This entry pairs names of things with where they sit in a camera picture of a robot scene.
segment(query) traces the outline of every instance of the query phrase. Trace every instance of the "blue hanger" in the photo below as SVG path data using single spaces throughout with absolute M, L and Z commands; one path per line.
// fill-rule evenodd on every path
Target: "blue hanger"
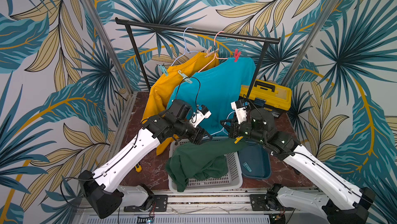
M 187 28 L 185 29 L 185 31 L 183 32 L 183 40 L 184 40 L 184 42 L 185 42 L 185 48 L 183 49 L 184 52 L 183 52 L 183 54 L 182 54 L 181 56 L 179 56 L 178 58 L 176 58 L 176 59 L 174 60 L 174 62 L 171 64 L 171 66 L 175 63 L 175 61 L 177 61 L 177 59 L 179 59 L 180 57 L 184 56 L 186 52 L 188 52 L 188 53 L 197 52 L 197 53 L 198 53 L 198 51 L 190 51 L 190 52 L 187 51 L 187 48 L 186 48 L 185 32 L 186 32 L 186 30 L 187 30 L 188 28 L 192 28 L 192 27 L 187 27 Z

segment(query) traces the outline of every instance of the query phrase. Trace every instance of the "metal mounting plate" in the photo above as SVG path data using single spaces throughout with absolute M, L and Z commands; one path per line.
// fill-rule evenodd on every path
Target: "metal mounting plate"
M 154 195 L 153 201 L 156 203 L 155 212 L 166 212 L 168 204 L 168 195 Z M 140 212 L 137 206 L 124 207 L 124 212 Z

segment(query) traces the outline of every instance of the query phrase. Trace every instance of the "black metal rod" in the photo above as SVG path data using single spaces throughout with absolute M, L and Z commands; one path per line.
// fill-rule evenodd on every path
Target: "black metal rod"
M 126 30 L 127 30 L 129 39 L 131 40 L 131 43 L 132 43 L 132 47 L 134 48 L 135 55 L 136 55 L 136 58 L 137 58 L 138 63 L 139 63 L 139 67 L 141 68 L 143 77 L 145 78 L 146 85 L 147 85 L 147 87 L 148 87 L 148 89 L 150 91 L 151 87 L 150 87 L 150 84 L 149 84 L 149 80 L 148 80 L 148 77 L 146 75 L 145 68 L 143 67 L 141 56 L 139 55 L 139 50 L 138 50 L 138 47 L 136 46 L 134 35 L 132 34 L 131 26 L 128 25 L 128 24 L 126 24 L 125 26 L 126 26 Z
M 249 95 L 251 94 L 252 88 L 254 87 L 254 84 L 255 84 L 255 81 L 256 81 L 256 76 L 259 73 L 259 69 L 261 68 L 262 61 L 263 61 L 263 58 L 265 57 L 265 53 L 266 53 L 268 47 L 269 47 L 269 43 L 265 42 L 263 44 L 263 47 L 262 47 L 261 55 L 259 56 L 259 59 L 258 59 L 258 63 L 256 64 L 254 76 L 252 76 L 252 80 L 251 80 L 251 83 L 250 83 L 249 88 L 248 88 L 247 98 L 249 98 Z
M 142 22 L 135 22 L 135 21 L 130 21 L 130 20 L 118 19 L 118 18 L 116 18 L 116 23 L 122 24 L 125 26 L 132 25 L 132 26 L 138 26 L 138 27 L 160 29 L 160 30 L 171 30 L 171 31 L 178 31 L 178 32 L 185 31 L 185 28 L 183 28 L 183 27 L 154 24 L 154 23 L 142 23 Z M 207 36 L 215 36 L 217 33 L 216 31 L 199 30 L 196 28 L 189 28 L 188 30 L 186 30 L 186 32 L 207 35 Z M 261 36 L 246 36 L 246 35 L 241 35 L 241 34 L 237 34 L 237 33 L 224 33 L 223 32 L 223 33 L 218 34 L 218 36 L 226 37 L 226 38 L 250 40 L 250 41 L 256 41 L 256 42 L 268 42 L 268 43 L 272 43 L 272 44 L 278 44 L 280 42 L 280 38 L 268 38 L 268 37 L 261 37 Z

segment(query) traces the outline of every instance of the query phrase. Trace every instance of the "teal clothespin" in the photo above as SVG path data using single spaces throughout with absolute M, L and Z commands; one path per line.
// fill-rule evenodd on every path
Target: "teal clothespin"
M 187 78 L 186 74 L 182 73 L 181 70 L 178 71 L 178 73 L 182 76 L 183 80 L 188 82 L 188 83 L 193 83 L 189 78 Z
M 163 65 L 158 65 L 158 67 L 159 67 L 160 70 L 168 77 L 167 69 L 166 69 Z

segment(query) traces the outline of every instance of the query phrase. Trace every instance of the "clothespin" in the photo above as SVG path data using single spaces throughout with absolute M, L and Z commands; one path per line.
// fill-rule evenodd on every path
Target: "clothespin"
M 237 62 L 237 60 L 239 59 L 239 57 L 240 57 L 240 55 L 241 55 L 241 51 L 239 52 L 239 50 L 237 50 L 237 48 L 236 48 L 236 50 L 234 51 L 234 62 Z
M 166 77 L 168 77 L 167 69 L 166 69 L 163 65 L 158 65 L 158 67 L 159 67 L 160 70 L 166 75 Z
M 218 52 L 218 51 L 219 51 L 219 48 L 217 48 L 215 51 L 212 51 L 211 53 L 207 53 L 207 55 L 204 56 L 204 58 L 209 57 L 209 56 L 213 55 L 215 52 Z
M 193 83 L 193 81 L 191 81 L 186 74 L 182 73 L 181 70 L 178 71 L 178 73 L 182 76 L 183 80 L 188 82 L 188 83 Z
M 207 49 L 206 53 L 210 53 L 211 49 L 212 49 L 212 46 L 210 46 L 210 47 Z
M 236 140 L 234 141 L 234 143 L 237 144 L 237 142 L 239 142 L 242 138 L 243 138 L 242 136 L 237 137 Z

